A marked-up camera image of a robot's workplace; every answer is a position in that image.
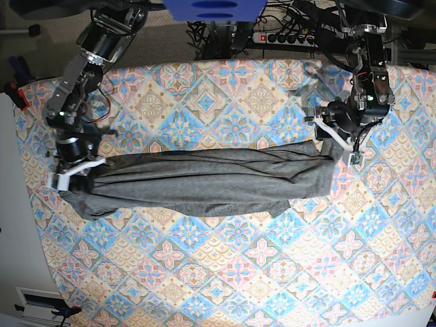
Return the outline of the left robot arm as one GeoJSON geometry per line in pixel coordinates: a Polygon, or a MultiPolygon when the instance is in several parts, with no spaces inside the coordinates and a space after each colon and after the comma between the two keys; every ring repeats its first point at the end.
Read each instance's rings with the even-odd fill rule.
{"type": "Polygon", "coordinates": [[[329,61],[352,73],[352,90],[346,102],[330,102],[318,114],[317,128],[331,137],[350,139],[353,150],[360,147],[361,137],[367,137],[372,127],[380,124],[394,103],[386,68],[386,53],[382,34],[387,29],[386,17],[341,7],[325,9],[318,17],[315,43],[329,61]],[[338,61],[327,49],[334,36],[328,36],[324,25],[331,25],[347,35],[347,63],[338,61]]]}

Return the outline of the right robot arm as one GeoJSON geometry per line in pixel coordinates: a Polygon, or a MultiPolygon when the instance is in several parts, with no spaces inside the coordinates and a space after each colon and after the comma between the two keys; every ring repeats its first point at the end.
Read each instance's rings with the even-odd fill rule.
{"type": "Polygon", "coordinates": [[[55,148],[49,152],[56,172],[84,162],[97,163],[103,135],[114,135],[110,127],[98,127],[91,118],[88,98],[100,90],[104,70],[117,62],[144,26],[150,1],[100,1],[88,6],[91,22],[77,39],[80,52],[67,65],[52,97],[42,110],[44,122],[54,132],[55,148]]]}

